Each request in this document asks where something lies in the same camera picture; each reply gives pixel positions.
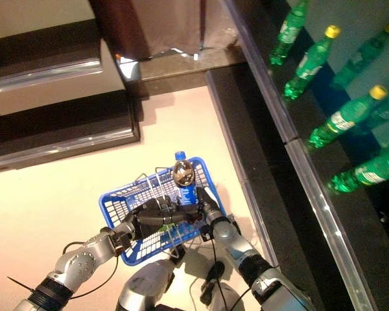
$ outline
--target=shelf edge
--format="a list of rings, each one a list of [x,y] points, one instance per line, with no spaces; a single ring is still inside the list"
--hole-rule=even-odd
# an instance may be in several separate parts
[[[301,139],[285,145],[313,212],[330,247],[337,267],[356,310],[377,310],[373,297],[333,203],[322,187],[319,176]]]

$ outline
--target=black cable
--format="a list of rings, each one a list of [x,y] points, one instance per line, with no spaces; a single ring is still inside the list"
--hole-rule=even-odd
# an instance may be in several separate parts
[[[67,248],[68,248],[69,246],[71,246],[71,245],[76,245],[76,244],[82,245],[83,243],[85,243],[85,242],[77,242],[77,241],[75,241],[75,242],[69,243],[68,245],[65,246],[64,250],[62,251],[62,254],[66,253],[66,250],[67,250]]]
[[[71,299],[75,299],[75,298],[79,298],[79,297],[84,297],[85,295],[90,294],[90,293],[94,292],[95,290],[98,290],[99,288],[103,287],[114,276],[115,272],[117,271],[117,267],[118,267],[118,257],[117,257],[117,263],[115,264],[114,271],[112,272],[110,277],[108,277],[108,279],[105,282],[103,282],[100,286],[95,287],[93,290],[90,290],[89,292],[86,292],[86,293],[84,293],[82,295],[71,297]]]
[[[30,287],[28,287],[27,285],[24,285],[22,282],[19,282],[19,281],[15,280],[15,279],[13,279],[13,278],[11,278],[11,277],[7,277],[7,279],[12,280],[12,281],[15,282],[17,285],[20,285],[21,287],[26,288],[26,289],[29,290],[30,292],[34,292],[34,289],[33,289],[33,288],[30,288]]]
[[[244,297],[245,294],[246,294],[249,290],[250,290],[250,288],[247,289],[247,290],[238,298],[238,300],[236,300],[236,302],[233,304],[231,310],[229,310],[229,311],[232,311],[232,310],[235,308],[235,306],[237,305],[237,303],[238,303],[239,301],[241,301],[242,297]]]
[[[216,259],[215,245],[213,243],[213,239],[211,239],[211,241],[212,241],[212,247],[213,247],[213,256],[215,258],[215,264],[216,264],[217,259]],[[220,294],[222,295],[223,303],[225,304],[225,310],[228,311],[228,305],[226,304],[225,296],[223,295],[222,288],[220,287],[220,282],[219,282],[218,276],[216,277],[216,280],[218,281],[219,291],[220,291]]]

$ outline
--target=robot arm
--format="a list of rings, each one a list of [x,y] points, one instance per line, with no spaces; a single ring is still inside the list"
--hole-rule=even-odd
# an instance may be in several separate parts
[[[88,280],[95,270],[114,256],[119,256],[129,247],[134,237],[134,216],[113,229],[101,232],[82,244],[78,249],[63,254],[55,269],[24,299],[15,311],[58,311],[70,300],[80,285]]]
[[[213,193],[198,188],[199,202],[204,205],[206,222],[212,237],[226,251],[226,258],[251,288],[261,310],[313,311],[309,297],[298,290],[241,236],[236,227],[221,213]]]

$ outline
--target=plastic basket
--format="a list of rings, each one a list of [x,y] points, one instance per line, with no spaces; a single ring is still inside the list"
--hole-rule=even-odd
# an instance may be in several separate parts
[[[222,213],[226,215],[204,161],[199,157],[192,157],[189,162],[196,174],[196,186],[208,186],[216,196]],[[142,174],[133,183],[111,190],[100,197],[99,205],[108,227],[119,225],[125,215],[151,198],[168,195],[173,202],[177,202],[179,191],[172,178],[172,167],[160,169],[162,170],[150,176]],[[187,222],[171,225],[165,231],[158,231],[143,240],[132,241],[131,247],[124,251],[121,257],[125,264],[135,266],[161,251],[195,238],[204,224],[204,221],[196,221],[192,225]]]

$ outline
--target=robotic hand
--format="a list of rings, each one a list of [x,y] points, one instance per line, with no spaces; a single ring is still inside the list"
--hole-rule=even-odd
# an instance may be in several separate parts
[[[203,214],[209,226],[211,238],[226,251],[233,268],[251,288],[261,310],[311,311],[311,300],[299,291],[277,269],[239,234],[237,228],[222,214],[210,189],[197,188],[199,205],[175,209],[167,214],[159,213],[159,202],[147,201],[133,214],[127,214],[121,224],[113,229],[103,228],[100,233],[78,249],[63,254],[55,269],[36,287],[28,299],[24,299],[15,311],[59,311],[70,300],[80,285],[94,271],[112,257],[118,257],[130,247],[131,240],[145,238],[163,224],[181,220],[194,221]],[[181,259],[184,252],[178,248]],[[173,279],[173,269],[179,260],[158,260],[140,269],[125,284],[116,311],[177,310],[155,306]]]
[[[271,267],[256,249],[241,236],[237,228],[221,213],[217,200],[208,188],[197,188],[210,235],[226,251],[226,258],[258,300],[263,311],[315,310],[311,300],[281,272]]]
[[[136,218],[127,215],[117,227],[102,228],[100,233],[78,249],[64,253],[42,283],[14,309],[15,311],[58,311],[95,270],[130,246],[135,237]]]

